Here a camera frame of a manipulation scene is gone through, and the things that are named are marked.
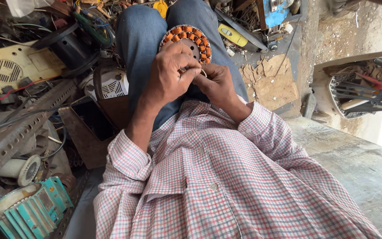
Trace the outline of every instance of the black plastic part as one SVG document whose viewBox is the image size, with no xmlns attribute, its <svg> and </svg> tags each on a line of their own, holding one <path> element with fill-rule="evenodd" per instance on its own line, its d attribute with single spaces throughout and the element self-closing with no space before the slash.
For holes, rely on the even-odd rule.
<svg viewBox="0 0 382 239">
<path fill-rule="evenodd" d="M 73 34 L 78 27 L 77 23 L 66 25 L 32 45 L 36 50 L 48 47 L 60 58 L 67 67 L 61 72 L 65 79 L 78 76 L 100 58 L 97 49 L 86 45 Z"/>
</svg>

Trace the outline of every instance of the yellow panel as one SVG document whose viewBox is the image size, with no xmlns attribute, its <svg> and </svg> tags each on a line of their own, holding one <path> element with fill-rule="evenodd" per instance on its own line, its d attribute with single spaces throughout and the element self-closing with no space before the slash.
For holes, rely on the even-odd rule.
<svg viewBox="0 0 382 239">
<path fill-rule="evenodd" d="M 0 48 L 0 94 L 3 93 L 1 89 L 8 85 L 20 88 L 20 80 L 25 77 L 32 81 L 52 78 L 60 75 L 65 67 L 48 48 L 39 51 L 21 45 Z"/>
<path fill-rule="evenodd" d="M 222 36 L 224 36 L 230 42 L 233 42 L 240 47 L 245 46 L 248 42 L 247 38 L 245 38 L 243 35 L 241 35 L 235 29 L 233 29 L 227 25 L 220 24 L 220 26 L 218 27 L 218 31 Z"/>
</svg>

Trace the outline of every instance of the yellow device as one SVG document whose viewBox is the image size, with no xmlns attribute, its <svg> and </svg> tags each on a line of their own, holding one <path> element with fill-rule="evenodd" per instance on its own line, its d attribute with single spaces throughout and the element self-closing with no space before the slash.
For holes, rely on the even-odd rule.
<svg viewBox="0 0 382 239">
<path fill-rule="evenodd" d="M 241 33 L 239 33 L 237 30 L 220 22 L 218 22 L 218 24 L 218 32 L 230 42 L 233 42 L 237 46 L 247 49 L 251 52 L 257 52 L 259 50 L 257 46 L 248 41 L 247 38 L 241 35 Z"/>
</svg>

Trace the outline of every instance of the knee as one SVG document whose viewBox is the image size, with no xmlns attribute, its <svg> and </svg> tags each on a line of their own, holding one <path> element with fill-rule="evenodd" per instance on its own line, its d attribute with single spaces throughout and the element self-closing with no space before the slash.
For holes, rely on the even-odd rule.
<svg viewBox="0 0 382 239">
<path fill-rule="evenodd" d="M 163 25 L 163 22 L 165 20 L 156 9 L 143 5 L 132 5 L 120 14 L 116 29 L 119 31 L 126 29 L 135 32 L 151 32 Z"/>
</svg>

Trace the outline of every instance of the checkered shirt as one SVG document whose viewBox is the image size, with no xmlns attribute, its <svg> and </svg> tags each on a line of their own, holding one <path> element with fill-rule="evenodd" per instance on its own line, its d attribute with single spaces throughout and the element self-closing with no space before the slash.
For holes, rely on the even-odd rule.
<svg viewBox="0 0 382 239">
<path fill-rule="evenodd" d="M 237 126 L 186 101 L 152 133 L 148 154 L 120 132 L 94 199 L 96 237 L 382 238 L 280 117 L 247 105 Z"/>
</svg>

